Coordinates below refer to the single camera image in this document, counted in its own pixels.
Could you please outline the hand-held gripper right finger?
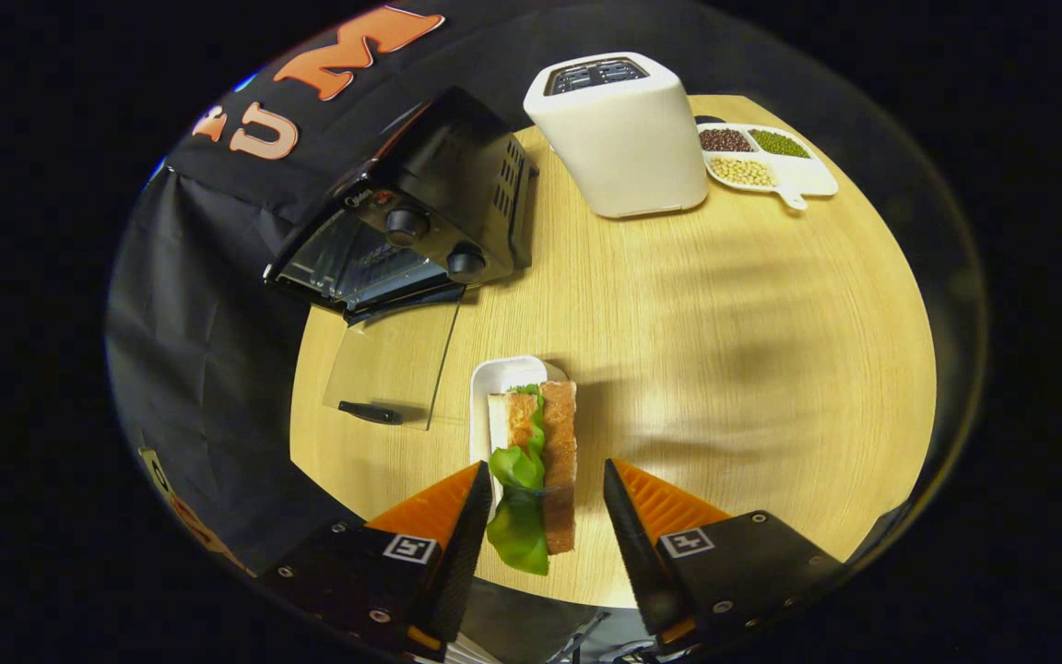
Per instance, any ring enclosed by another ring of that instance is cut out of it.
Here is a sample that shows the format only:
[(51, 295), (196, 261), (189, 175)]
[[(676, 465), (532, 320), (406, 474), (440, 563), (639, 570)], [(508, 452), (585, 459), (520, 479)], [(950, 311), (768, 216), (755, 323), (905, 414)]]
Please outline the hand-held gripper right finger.
[(624, 459), (604, 463), (603, 496), (660, 648), (736, 646), (844, 579), (844, 563), (778, 516), (731, 516)]

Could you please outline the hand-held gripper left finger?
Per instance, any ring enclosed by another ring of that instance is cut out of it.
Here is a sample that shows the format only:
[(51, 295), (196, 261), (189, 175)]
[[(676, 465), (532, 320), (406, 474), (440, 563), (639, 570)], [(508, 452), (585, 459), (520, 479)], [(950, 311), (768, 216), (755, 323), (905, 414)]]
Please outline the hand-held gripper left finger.
[(485, 462), (369, 521), (321, 526), (260, 574), (269, 596), (380, 660), (444, 660), (489, 525)]

